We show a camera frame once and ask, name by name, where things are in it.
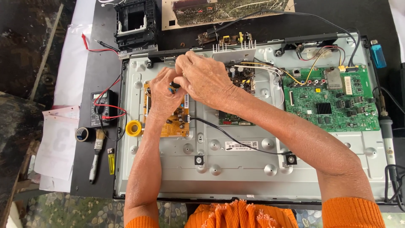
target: orange sweater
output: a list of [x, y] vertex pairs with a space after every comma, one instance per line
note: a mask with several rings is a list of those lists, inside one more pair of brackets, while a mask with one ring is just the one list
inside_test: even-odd
[[[384, 228], [378, 205], [359, 198], [334, 198], [322, 205], [324, 228]], [[200, 205], [190, 215], [185, 228], [298, 228], [290, 209], [246, 204], [235, 200], [229, 204]], [[136, 217], [125, 228], [159, 228], [147, 216]]]

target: yellow tape roll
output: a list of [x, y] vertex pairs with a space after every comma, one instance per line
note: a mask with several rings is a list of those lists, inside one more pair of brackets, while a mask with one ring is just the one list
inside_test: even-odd
[[142, 124], [137, 120], [131, 120], [125, 126], [125, 132], [129, 136], [138, 136], [142, 131]]

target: yellow lighter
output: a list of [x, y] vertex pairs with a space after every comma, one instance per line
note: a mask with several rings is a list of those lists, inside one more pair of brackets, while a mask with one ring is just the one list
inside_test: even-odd
[[108, 165], [110, 167], [110, 175], [114, 175], [115, 162], [114, 162], [114, 149], [110, 148], [107, 150], [108, 153]]

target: yellow circuit board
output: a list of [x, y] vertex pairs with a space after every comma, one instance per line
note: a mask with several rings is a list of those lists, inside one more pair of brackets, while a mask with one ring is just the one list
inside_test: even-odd
[[[143, 122], [146, 123], [146, 117], [149, 113], [152, 103], [149, 81], [146, 81], [143, 84], [143, 88], [145, 89]], [[160, 137], [189, 136], [189, 123], [188, 123], [189, 118], [190, 116], [188, 110], [188, 94], [186, 94], [183, 100], [181, 101], [181, 104], [176, 109], [176, 111], [173, 113], [172, 116], [168, 118], [167, 122], [163, 125]]]

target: sleeve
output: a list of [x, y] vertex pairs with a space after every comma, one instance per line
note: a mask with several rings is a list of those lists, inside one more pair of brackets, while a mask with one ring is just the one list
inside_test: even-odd
[[149, 216], [139, 216], [132, 219], [125, 228], [159, 228], [159, 224]]
[[384, 228], [376, 203], [351, 197], [333, 198], [322, 205], [324, 228], [362, 227]]

